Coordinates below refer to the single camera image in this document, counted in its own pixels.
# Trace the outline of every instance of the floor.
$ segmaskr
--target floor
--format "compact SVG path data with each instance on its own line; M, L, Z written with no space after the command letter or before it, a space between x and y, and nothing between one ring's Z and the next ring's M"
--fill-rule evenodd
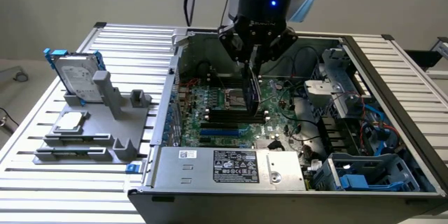
M0 82L0 107L19 123L53 81L55 73L45 61L0 59L0 71L17 65L23 68L29 79L26 82L15 82L10 76L9 80ZM0 148L7 139L9 136L0 132Z

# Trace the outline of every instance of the gray 3d-printed holder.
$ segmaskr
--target gray 3d-printed holder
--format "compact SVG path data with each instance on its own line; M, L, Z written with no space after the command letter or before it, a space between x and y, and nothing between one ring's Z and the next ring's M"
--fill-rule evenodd
M121 95L109 78L106 71L97 71L91 79L103 103L82 105L65 94L66 106L34 152L34 164L126 164L135 158L150 96L142 90ZM70 112L81 119L71 129L61 129L58 121Z

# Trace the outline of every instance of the power supply label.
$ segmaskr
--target power supply label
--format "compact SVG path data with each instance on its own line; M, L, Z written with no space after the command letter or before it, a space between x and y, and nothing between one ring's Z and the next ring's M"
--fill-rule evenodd
M213 151L213 180L217 183L259 183L257 153Z

